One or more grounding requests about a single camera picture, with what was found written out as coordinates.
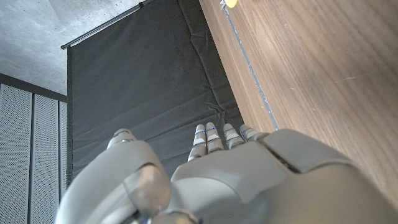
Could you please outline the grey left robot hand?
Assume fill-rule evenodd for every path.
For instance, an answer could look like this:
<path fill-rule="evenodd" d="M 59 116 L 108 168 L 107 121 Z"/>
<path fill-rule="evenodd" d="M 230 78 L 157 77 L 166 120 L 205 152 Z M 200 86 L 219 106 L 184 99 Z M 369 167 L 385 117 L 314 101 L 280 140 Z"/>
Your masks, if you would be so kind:
<path fill-rule="evenodd" d="M 397 209 L 346 156 L 291 129 L 198 125 L 168 176 L 128 129 L 72 181 L 57 223 L 396 223 Z"/>

